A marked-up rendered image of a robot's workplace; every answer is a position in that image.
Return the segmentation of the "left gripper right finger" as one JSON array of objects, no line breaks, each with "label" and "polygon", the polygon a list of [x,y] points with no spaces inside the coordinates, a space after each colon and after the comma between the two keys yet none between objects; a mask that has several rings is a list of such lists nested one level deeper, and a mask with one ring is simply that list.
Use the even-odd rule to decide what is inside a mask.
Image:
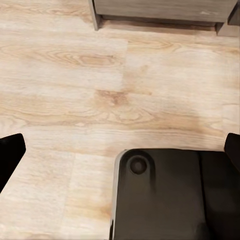
[{"label": "left gripper right finger", "polygon": [[240,173],[240,135],[228,133],[224,151]]}]

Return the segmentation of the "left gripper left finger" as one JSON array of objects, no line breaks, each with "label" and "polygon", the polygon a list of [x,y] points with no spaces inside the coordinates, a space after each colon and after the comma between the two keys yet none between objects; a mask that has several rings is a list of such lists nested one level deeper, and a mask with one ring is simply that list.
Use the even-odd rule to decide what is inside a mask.
[{"label": "left gripper left finger", "polygon": [[0,193],[26,152],[23,134],[0,138]]}]

